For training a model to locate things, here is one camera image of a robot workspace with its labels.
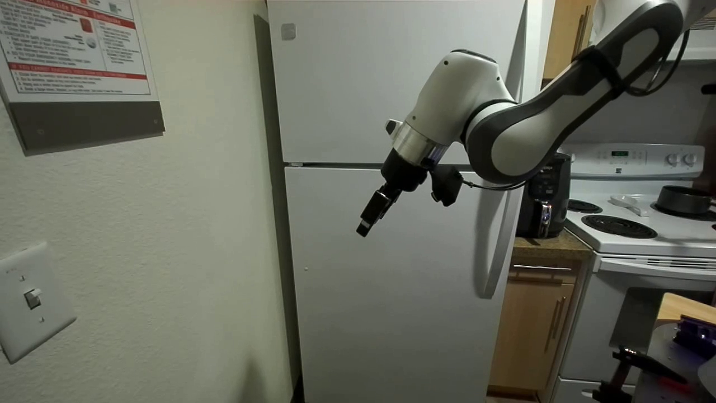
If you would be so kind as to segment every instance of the refrigerator door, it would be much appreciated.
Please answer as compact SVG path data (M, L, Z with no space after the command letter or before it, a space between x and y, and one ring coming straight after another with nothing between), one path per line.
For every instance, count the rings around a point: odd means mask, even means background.
M506 271L521 195L463 188L443 208L425 184L360 237L378 186L371 168L286 168L307 403L483 401L506 289L483 271Z
M269 2L284 161L383 163L385 123L405 119L452 49L506 74L524 0ZM468 157L454 146L443 161Z

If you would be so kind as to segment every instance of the light switch plate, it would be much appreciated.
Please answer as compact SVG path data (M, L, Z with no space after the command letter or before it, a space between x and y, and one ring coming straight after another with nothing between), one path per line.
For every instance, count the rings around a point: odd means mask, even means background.
M9 363L74 322L69 296L47 257L47 244L0 260L0 345Z

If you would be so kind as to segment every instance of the white robotic arm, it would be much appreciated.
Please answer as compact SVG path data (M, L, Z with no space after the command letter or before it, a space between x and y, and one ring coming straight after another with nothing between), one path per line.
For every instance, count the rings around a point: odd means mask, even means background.
M658 67L691 22L716 9L716 0L602 0L595 45L584 49L535 99L515 105L488 56L448 54L394 137L385 159L385 186L360 215L367 235L401 193L416 190L443 152L461 141L479 177L515 186L535 175L562 141L633 83Z

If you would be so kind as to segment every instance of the printed notice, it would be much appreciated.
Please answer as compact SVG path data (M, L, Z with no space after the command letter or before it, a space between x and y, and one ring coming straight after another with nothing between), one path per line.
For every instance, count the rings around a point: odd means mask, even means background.
M13 101L150 101L132 0L0 0L0 78Z

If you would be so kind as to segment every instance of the white stove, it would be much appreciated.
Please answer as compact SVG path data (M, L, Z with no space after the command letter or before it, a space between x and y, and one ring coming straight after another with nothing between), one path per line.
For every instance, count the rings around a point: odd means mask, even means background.
M653 208L662 186L687 186L703 170L700 146L566 146L573 154L571 199L600 213L568 210L568 228L604 255L716 257L716 222L667 215ZM593 228L600 217L627 219Z
M566 228L593 249L595 260L575 304L553 401L593 403L591 392L613 376L611 352L647 349L662 293L714 300L716 228L653 208L662 186L691 186L703 170L703 148L593 143L562 152L573 154L571 199L602 210L566 215ZM642 237L586 224L604 217L631 222L620 222L618 231L640 226L635 235Z

